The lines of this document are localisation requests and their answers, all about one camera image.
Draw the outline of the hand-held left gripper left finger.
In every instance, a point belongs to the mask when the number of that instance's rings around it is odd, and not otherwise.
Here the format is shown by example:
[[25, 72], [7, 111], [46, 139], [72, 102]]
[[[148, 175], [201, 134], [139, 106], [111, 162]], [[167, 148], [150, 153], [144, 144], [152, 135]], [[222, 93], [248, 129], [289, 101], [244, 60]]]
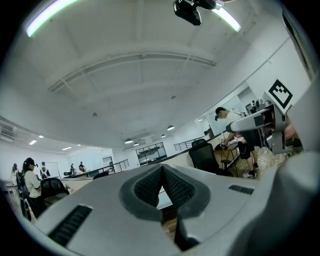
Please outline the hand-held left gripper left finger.
[[178, 255], [157, 209], [162, 178], [161, 164], [97, 178], [52, 205], [35, 225], [61, 253]]

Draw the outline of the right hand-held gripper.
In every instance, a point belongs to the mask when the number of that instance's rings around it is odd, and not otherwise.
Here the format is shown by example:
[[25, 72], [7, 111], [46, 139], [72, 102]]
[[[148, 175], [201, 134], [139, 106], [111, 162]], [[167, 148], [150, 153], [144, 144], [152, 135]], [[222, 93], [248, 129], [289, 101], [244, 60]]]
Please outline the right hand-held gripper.
[[226, 131], [229, 133], [244, 133], [253, 130], [263, 132], [263, 142], [274, 154], [288, 153], [285, 128], [287, 126], [287, 111], [290, 109], [293, 94], [280, 80], [264, 92], [261, 110], [246, 115], [237, 109], [228, 110], [226, 116]]

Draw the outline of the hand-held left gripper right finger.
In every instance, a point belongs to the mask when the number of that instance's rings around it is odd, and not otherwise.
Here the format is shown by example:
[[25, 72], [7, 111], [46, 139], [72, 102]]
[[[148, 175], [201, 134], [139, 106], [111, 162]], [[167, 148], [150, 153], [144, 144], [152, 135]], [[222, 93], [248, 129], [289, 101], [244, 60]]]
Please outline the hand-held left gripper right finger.
[[176, 208], [176, 241], [165, 236], [163, 252], [229, 252], [254, 213], [245, 213], [257, 182], [162, 165], [162, 185]]

